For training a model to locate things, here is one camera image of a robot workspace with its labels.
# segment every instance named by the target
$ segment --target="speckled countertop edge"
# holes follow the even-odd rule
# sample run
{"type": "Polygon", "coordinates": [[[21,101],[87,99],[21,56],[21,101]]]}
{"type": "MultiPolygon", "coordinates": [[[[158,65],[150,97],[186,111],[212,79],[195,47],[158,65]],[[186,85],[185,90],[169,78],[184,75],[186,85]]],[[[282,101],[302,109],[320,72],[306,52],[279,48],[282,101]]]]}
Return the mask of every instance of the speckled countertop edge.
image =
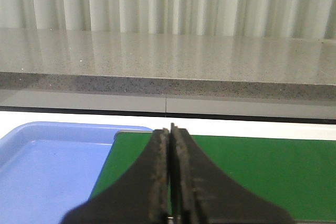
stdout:
{"type": "Polygon", "coordinates": [[[335,102],[336,85],[0,72],[0,89],[335,102]]]}

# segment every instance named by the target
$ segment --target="blue tray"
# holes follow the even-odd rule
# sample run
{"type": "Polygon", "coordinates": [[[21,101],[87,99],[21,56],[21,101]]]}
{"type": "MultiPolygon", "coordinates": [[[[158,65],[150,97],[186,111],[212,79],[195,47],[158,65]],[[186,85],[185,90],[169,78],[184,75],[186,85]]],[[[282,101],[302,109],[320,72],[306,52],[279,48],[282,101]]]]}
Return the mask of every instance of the blue tray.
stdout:
{"type": "Polygon", "coordinates": [[[0,223],[59,223],[90,196],[120,130],[151,129],[34,122],[9,132],[0,141],[0,223]]]}

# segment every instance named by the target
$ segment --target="green cutting mat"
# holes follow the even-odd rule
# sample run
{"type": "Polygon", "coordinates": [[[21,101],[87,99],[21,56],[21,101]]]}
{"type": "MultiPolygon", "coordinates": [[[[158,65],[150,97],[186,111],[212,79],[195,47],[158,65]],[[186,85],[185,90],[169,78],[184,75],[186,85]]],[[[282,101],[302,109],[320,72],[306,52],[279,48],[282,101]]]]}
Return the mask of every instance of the green cutting mat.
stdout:
{"type": "MultiPolygon", "coordinates": [[[[117,135],[92,197],[132,165],[150,136],[117,135]]],[[[336,141],[199,135],[193,139],[227,175],[285,208],[295,220],[336,221],[336,141]]]]}

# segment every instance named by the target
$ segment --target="countertop surface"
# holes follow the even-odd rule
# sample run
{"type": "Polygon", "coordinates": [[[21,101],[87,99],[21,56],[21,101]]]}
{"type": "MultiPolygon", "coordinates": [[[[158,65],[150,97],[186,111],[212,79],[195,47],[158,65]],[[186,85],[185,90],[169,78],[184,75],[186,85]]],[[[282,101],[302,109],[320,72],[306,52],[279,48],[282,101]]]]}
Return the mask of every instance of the countertop surface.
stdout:
{"type": "Polygon", "coordinates": [[[336,101],[336,40],[0,28],[0,88],[336,101]]]}

